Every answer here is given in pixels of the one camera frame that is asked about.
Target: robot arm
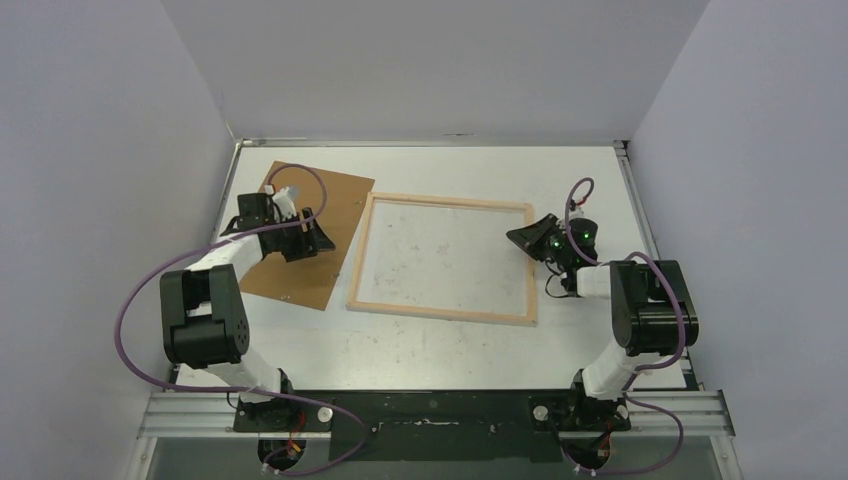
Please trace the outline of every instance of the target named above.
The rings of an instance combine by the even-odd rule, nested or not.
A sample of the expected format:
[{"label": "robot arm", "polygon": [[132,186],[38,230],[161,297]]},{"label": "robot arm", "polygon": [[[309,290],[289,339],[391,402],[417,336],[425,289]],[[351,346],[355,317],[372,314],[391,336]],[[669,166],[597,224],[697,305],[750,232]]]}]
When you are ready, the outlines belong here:
[{"label": "robot arm", "polygon": [[[586,257],[597,260],[597,223],[585,218],[576,204],[570,207],[567,221],[575,245]],[[568,297],[610,299],[613,338],[598,359],[575,377],[575,387],[582,388],[586,397],[619,399],[636,367],[674,353],[677,318],[665,290],[647,265],[614,261],[588,266],[566,238],[564,221],[553,214],[511,230],[506,236],[531,258],[548,265],[553,275],[559,276]],[[677,295],[686,327],[686,346],[691,346],[698,338],[698,317],[680,266],[668,260],[655,263]]]},{"label": "robot arm", "polygon": [[[313,257],[335,245],[315,221],[244,235],[259,227],[299,220],[294,207],[297,192],[239,195],[239,215],[224,232],[231,241],[184,270],[162,275],[159,283],[165,353],[175,363],[205,369],[228,385],[272,392],[289,390],[285,375],[249,349],[250,328],[238,282],[251,267],[271,253],[286,261]],[[304,217],[312,211],[303,209]],[[243,402],[269,397],[240,394]]]}]

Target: white wall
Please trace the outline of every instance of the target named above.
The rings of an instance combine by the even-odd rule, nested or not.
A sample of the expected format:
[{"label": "white wall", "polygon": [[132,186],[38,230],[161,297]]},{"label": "white wall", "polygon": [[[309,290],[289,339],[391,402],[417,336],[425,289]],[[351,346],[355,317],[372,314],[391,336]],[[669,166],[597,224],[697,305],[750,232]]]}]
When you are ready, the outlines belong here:
[{"label": "white wall", "polygon": [[630,138],[707,0],[163,0],[237,137]]},{"label": "white wall", "polygon": [[746,478],[846,478],[848,2],[712,0],[631,144]]},{"label": "white wall", "polygon": [[[0,7],[0,477],[122,476],[149,388],[120,302],[207,241],[232,140],[161,4]],[[165,375],[156,289],[129,352]]]}]

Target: brown cardboard sheet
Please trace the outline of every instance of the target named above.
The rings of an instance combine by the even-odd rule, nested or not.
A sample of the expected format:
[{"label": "brown cardboard sheet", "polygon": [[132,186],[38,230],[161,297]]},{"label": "brown cardboard sheet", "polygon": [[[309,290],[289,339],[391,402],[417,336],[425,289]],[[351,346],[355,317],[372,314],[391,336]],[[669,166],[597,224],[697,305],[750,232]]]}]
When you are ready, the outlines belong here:
[{"label": "brown cardboard sheet", "polygon": [[[274,162],[268,174],[281,165],[284,162]],[[327,207],[318,217],[318,224],[336,244],[336,250],[292,263],[287,263],[279,253],[268,255],[242,278],[242,292],[317,310],[327,308],[374,180],[317,168],[315,171],[329,192]],[[321,188],[312,175],[297,168],[283,170],[274,179],[274,186],[279,189],[287,185],[300,190],[295,200],[298,210],[318,209]]]}]

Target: screw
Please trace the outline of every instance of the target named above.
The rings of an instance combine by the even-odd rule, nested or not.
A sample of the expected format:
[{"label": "screw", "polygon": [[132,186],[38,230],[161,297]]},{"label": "screw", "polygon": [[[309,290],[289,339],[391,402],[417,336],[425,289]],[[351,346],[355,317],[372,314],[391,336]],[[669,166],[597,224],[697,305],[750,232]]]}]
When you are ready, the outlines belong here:
[{"label": "screw", "polygon": [[318,421],[321,423],[327,423],[330,419],[333,418],[333,410],[327,407],[321,407],[318,409]]},{"label": "screw", "polygon": [[533,409],[533,418],[540,422],[544,422],[548,419],[548,407],[544,405],[539,405],[538,407]]}]

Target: empty picture frame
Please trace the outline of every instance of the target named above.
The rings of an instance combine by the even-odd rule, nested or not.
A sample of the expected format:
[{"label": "empty picture frame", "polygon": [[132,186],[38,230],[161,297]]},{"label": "empty picture frame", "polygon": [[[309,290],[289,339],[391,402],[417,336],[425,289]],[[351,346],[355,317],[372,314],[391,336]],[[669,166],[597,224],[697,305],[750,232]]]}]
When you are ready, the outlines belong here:
[{"label": "empty picture frame", "polygon": [[506,238],[531,223],[527,203],[371,192],[347,308],[533,326],[535,266]]}]

